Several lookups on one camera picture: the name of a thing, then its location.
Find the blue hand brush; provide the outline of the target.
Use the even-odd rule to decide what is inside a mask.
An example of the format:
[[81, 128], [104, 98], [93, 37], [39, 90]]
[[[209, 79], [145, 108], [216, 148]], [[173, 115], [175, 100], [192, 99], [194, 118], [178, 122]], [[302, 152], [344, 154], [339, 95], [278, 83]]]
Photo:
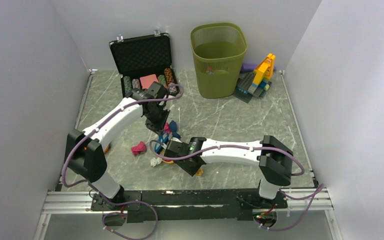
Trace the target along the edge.
[[158, 139], [156, 140], [157, 143], [155, 143], [153, 147], [154, 151], [157, 154], [160, 154], [161, 151], [165, 149], [166, 143], [169, 141], [169, 137], [170, 137], [170, 133], [168, 132], [164, 132], [162, 135], [158, 137]]

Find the orange slotted scoop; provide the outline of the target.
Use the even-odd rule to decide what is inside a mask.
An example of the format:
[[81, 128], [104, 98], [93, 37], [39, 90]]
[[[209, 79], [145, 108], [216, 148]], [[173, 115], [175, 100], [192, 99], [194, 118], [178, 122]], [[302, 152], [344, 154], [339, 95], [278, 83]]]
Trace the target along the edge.
[[165, 163], [176, 164], [190, 176], [195, 176], [206, 163], [202, 159], [188, 158], [184, 160], [162, 160]]

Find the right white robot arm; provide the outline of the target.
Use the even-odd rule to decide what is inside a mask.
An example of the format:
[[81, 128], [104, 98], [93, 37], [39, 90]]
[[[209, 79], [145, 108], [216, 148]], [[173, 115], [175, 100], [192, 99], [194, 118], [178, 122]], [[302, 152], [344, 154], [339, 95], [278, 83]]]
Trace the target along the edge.
[[169, 140], [164, 157], [189, 175], [195, 175], [206, 164], [230, 163], [259, 167], [256, 203], [268, 208], [275, 202], [281, 187], [292, 181], [293, 152], [277, 138], [265, 135], [261, 141], [228, 142], [205, 137], [192, 137], [189, 142]]

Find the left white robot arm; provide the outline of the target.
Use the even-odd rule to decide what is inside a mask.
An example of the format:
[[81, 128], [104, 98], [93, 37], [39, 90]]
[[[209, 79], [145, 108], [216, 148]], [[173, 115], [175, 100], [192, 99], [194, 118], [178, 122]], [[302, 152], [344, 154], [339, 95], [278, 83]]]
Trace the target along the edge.
[[168, 90], [158, 82], [144, 90], [134, 88], [96, 123], [84, 130], [71, 131], [66, 139], [62, 184], [67, 188], [77, 185], [66, 181], [70, 169], [104, 196], [103, 202], [109, 209], [119, 209], [125, 201], [125, 190], [108, 173], [104, 150], [120, 132], [141, 117], [146, 118], [147, 129], [162, 135], [169, 116], [166, 102], [171, 99]]

